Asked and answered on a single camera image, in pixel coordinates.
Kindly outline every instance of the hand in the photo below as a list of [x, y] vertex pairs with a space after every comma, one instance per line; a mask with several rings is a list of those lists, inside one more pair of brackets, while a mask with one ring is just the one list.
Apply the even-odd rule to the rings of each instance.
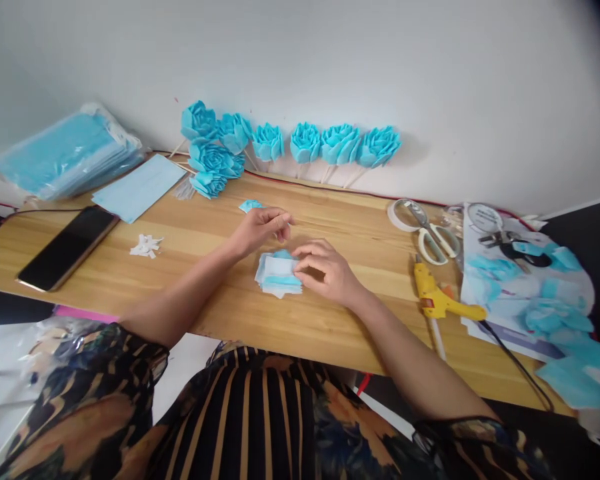
[[[353, 274], [345, 258], [326, 240], [310, 240], [296, 248], [292, 255], [294, 257], [306, 255], [294, 270], [298, 280], [329, 300], [353, 308], [354, 304], [369, 292]], [[302, 271], [308, 267], [323, 272], [324, 279], [316, 280]]]
[[281, 208], [251, 209], [227, 241], [227, 246], [244, 258], [272, 236], [280, 243], [288, 240], [291, 236], [289, 224], [295, 225], [295, 221], [289, 212]]

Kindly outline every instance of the pink object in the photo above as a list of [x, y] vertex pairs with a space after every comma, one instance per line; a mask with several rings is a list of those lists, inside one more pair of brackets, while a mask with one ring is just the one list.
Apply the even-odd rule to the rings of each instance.
[[90, 312], [88, 310], [80, 310], [72, 307], [66, 307], [64, 305], [58, 305], [55, 308], [54, 314], [61, 317], [86, 318], [89, 320], [101, 321], [102, 323], [112, 323], [118, 320], [119, 318], [114, 317], [112, 315], [103, 315], [102, 313]]

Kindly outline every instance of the wooden tabletop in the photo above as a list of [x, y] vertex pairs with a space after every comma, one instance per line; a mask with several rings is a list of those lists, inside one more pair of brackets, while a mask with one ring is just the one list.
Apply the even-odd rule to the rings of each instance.
[[[89, 198], [86, 195], [60, 207], [80, 207], [88, 204]], [[417, 236], [392, 226], [386, 215], [390, 201], [287, 185], [247, 174], [231, 180], [218, 199], [196, 195], [192, 200], [179, 201], [167, 194], [135, 223], [120, 222], [54, 293], [37, 292], [14, 278], [76, 213], [38, 212], [9, 219], [0, 227], [0, 291], [121, 315], [134, 302], [174, 282], [228, 238], [244, 216], [238, 206], [246, 199], [292, 212], [297, 225], [285, 248], [292, 249], [309, 238], [326, 238], [350, 262], [362, 284], [376, 293], [418, 338], [432, 345], [413, 278]], [[436, 207], [426, 210], [432, 219], [439, 216]], [[140, 233], [164, 237], [155, 260], [129, 255]], [[308, 289], [282, 300], [261, 292], [254, 280], [258, 258], [262, 252], [280, 248], [272, 239], [238, 263], [191, 332], [222, 340], [239, 339], [261, 349], [386, 375], [368, 333], [348, 310]], [[461, 274], [456, 265], [430, 268], [440, 286], [450, 285], [458, 297]], [[439, 326], [450, 366], [480, 396], [543, 408], [500, 348], [468, 336], [455, 315], [439, 320]], [[529, 371], [541, 365], [516, 356]], [[573, 415], [546, 383], [538, 377], [536, 380], [548, 392], [556, 412]]]

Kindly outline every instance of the forearm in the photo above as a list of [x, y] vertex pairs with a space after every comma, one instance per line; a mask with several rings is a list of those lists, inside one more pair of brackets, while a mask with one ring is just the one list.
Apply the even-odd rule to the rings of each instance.
[[224, 244], [200, 259], [175, 284], [135, 305], [119, 323], [145, 340], [172, 348], [238, 260], [239, 254]]
[[497, 419], [464, 380], [378, 297], [370, 292], [360, 295], [352, 310], [369, 330], [398, 390], [416, 412], [434, 420], [475, 415]]

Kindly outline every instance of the blue rose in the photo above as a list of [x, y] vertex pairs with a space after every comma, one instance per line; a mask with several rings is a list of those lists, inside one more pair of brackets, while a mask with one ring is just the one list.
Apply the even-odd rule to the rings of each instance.
[[253, 131], [249, 120], [245, 120], [239, 113], [230, 115], [225, 113], [222, 120], [218, 120], [218, 135], [229, 151], [237, 155], [242, 152], [253, 138]]
[[384, 167], [401, 145], [400, 134], [393, 127], [373, 129], [362, 140], [358, 163], [364, 168]]
[[253, 151], [262, 161], [276, 161], [285, 154], [285, 142], [280, 133], [280, 127], [272, 127], [266, 123], [258, 126], [253, 138]]
[[222, 145], [192, 143], [189, 154], [190, 166], [198, 171], [220, 173], [228, 179], [238, 178], [245, 171], [244, 154], [234, 155]]
[[313, 162], [320, 153], [320, 131], [311, 123], [298, 123], [291, 135], [291, 154], [298, 163]]
[[355, 162], [360, 152], [360, 129], [348, 123], [331, 127], [322, 132], [320, 156], [330, 165]]
[[200, 192], [200, 195], [214, 199], [227, 186], [227, 178], [218, 172], [198, 172], [190, 180], [193, 188]]
[[182, 112], [180, 133], [191, 143], [213, 141], [218, 138], [215, 112], [207, 110], [202, 100]]

